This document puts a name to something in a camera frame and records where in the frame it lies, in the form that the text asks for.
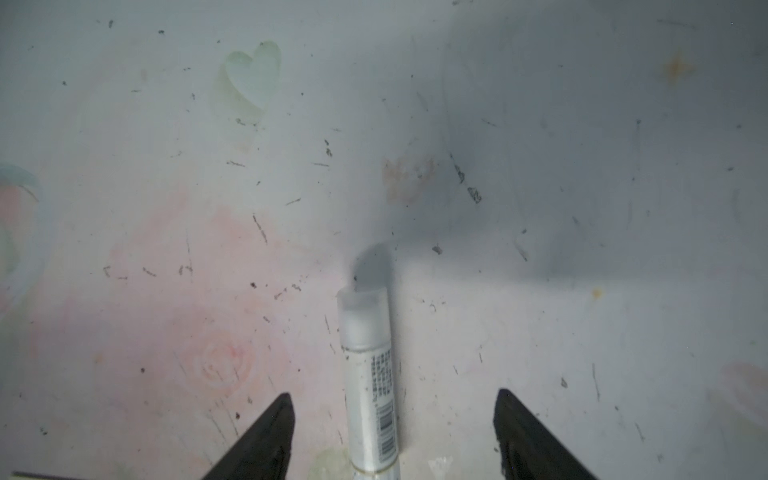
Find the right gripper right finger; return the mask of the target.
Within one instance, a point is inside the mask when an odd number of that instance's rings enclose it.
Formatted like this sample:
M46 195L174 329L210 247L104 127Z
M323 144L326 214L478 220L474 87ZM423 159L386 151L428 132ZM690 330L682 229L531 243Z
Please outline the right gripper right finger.
M498 391L493 427L506 479L597 479L508 389Z

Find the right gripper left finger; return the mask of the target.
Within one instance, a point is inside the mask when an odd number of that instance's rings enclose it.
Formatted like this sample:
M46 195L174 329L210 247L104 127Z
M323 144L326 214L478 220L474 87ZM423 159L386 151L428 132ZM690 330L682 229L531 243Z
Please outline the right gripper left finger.
M295 422L291 395L279 394L202 479L284 480Z

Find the white glue stick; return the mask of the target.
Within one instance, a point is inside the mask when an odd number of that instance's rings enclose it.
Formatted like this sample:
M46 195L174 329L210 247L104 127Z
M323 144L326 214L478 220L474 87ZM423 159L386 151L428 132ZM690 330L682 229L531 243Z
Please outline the white glue stick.
M399 443L387 289L337 295L348 453L355 479L399 479Z

